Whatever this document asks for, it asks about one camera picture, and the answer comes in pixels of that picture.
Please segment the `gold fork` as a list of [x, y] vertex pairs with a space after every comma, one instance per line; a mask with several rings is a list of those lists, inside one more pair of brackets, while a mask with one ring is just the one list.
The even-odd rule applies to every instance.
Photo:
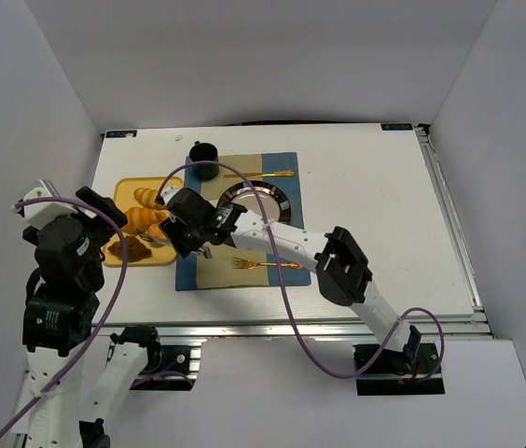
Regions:
[[234, 269], [244, 269], [244, 270], [253, 270], [257, 267], [282, 267], [287, 269], [295, 269], [295, 270], [302, 270], [304, 268], [304, 265], [301, 263], [295, 263], [295, 262], [269, 262], [269, 261], [255, 261], [251, 259], [242, 259], [242, 258], [236, 258], [233, 257], [231, 260], [232, 267]]

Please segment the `small round bread bun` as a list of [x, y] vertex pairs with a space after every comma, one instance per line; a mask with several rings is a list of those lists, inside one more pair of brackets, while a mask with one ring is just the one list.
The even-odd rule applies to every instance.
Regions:
[[152, 224], [147, 229], [146, 233], [149, 239], [159, 244], [164, 244], [168, 240], [166, 234], [160, 228], [159, 224]]

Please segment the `silver metal tongs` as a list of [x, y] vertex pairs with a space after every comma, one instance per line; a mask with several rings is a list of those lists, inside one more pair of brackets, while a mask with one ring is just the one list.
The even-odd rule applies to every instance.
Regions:
[[[138, 229], [136, 233], [141, 239], [149, 242], [152, 245], [173, 246], [172, 243], [167, 239], [166, 235], [160, 229], [149, 229], [148, 231]], [[192, 251], [192, 254], [198, 257], [202, 257], [204, 259], [211, 259], [213, 257], [211, 249], [206, 245], [198, 248], [197, 250]]]

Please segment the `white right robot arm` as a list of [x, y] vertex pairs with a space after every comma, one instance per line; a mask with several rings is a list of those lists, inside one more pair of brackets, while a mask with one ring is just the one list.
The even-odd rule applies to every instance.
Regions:
[[316, 275], [322, 297], [351, 309], [368, 326], [384, 346], [382, 362], [393, 373], [407, 374], [416, 363], [421, 334], [383, 298], [367, 257], [346, 229], [319, 233], [266, 221], [236, 203], [214, 206], [188, 188], [165, 188], [156, 202], [170, 214], [160, 227], [181, 257], [210, 244], [277, 254], [301, 264]]

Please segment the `blue beige checkered placemat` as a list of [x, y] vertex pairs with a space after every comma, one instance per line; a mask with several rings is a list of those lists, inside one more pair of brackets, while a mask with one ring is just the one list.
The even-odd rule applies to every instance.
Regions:
[[196, 291], [231, 287], [305, 287], [314, 264], [303, 254], [306, 233], [295, 152], [227, 155], [218, 158], [218, 175], [197, 178], [187, 168], [185, 185], [215, 209], [214, 220], [231, 219], [233, 205], [247, 209], [225, 243], [204, 246], [211, 256], [190, 254], [176, 262], [175, 289]]

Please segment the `gold butter knife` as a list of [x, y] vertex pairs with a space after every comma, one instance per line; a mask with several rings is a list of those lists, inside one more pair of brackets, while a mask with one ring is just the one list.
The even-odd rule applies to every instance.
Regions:
[[229, 173], [224, 174], [225, 178], [239, 178], [239, 177], [246, 177], [246, 178], [261, 178], [261, 177], [292, 177], [295, 175], [295, 171], [293, 170], [281, 170], [281, 171], [275, 171], [275, 172], [251, 172], [251, 173], [242, 173], [242, 174], [236, 174], [236, 173]]

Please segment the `golden croissant bread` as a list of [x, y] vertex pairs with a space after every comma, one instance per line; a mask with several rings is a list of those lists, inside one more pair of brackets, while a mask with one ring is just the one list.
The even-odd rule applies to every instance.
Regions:
[[125, 212], [127, 224], [122, 230], [135, 234], [138, 229], [147, 231], [152, 224], [160, 224], [168, 216], [167, 210], [154, 210], [143, 207], [131, 207]]

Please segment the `dark rimmed ceramic plate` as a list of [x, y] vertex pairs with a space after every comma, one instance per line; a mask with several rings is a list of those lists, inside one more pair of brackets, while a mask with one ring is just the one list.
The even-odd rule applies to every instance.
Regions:
[[[252, 180], [251, 183], [258, 193], [268, 218], [289, 224], [292, 216], [292, 206], [287, 195], [279, 187], [269, 182]], [[236, 183], [221, 194], [217, 204], [225, 203], [236, 203], [262, 215], [255, 193], [245, 182]]]

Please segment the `yellow plastic tray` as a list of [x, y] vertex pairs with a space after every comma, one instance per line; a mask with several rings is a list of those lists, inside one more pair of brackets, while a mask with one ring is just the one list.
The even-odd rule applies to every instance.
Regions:
[[177, 255], [159, 228], [169, 213], [156, 203], [163, 177], [127, 177], [118, 181], [114, 202], [128, 223], [122, 228], [129, 244], [130, 266], [172, 264]]

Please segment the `dark green mug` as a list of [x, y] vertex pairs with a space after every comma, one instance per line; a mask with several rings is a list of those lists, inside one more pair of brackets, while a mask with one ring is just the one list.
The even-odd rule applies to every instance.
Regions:
[[210, 181], [218, 176], [218, 151], [213, 144], [195, 141], [188, 158], [192, 163], [192, 174], [200, 181]]

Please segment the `long striped bread roll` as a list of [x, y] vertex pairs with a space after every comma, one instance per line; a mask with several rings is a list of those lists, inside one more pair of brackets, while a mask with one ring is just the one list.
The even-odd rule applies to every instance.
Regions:
[[165, 210], [166, 207], [158, 203], [156, 189], [138, 188], [133, 192], [134, 199], [143, 207], [154, 210]]

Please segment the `blue label sticker left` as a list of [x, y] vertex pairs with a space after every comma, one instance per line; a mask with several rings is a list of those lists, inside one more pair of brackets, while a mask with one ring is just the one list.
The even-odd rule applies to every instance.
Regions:
[[137, 135], [136, 130], [110, 130], [104, 135], [105, 138], [134, 138]]

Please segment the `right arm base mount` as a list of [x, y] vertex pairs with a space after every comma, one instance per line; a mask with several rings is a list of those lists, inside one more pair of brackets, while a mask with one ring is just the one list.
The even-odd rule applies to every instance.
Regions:
[[438, 349], [434, 343], [422, 343], [412, 363], [397, 353], [381, 352], [378, 359], [356, 379], [359, 397], [400, 397], [444, 395], [446, 389]]

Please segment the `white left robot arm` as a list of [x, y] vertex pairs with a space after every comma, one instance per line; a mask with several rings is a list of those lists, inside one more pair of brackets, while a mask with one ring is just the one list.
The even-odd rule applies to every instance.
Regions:
[[108, 447], [109, 432], [137, 376], [157, 371], [162, 354], [155, 328], [130, 326], [110, 339], [113, 352], [86, 403], [80, 401], [83, 357], [104, 286], [102, 251], [128, 219], [88, 187], [63, 201], [47, 180], [23, 192], [16, 213], [27, 224], [36, 269], [26, 286], [22, 343], [35, 405], [30, 447]]

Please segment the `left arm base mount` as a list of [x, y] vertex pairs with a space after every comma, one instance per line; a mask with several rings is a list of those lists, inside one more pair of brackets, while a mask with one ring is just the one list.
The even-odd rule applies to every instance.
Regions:
[[122, 345], [136, 344], [147, 352], [146, 366], [131, 384], [131, 390], [190, 391], [196, 383], [190, 375], [189, 345], [165, 345], [155, 327], [129, 326], [120, 334], [111, 333], [108, 358]]

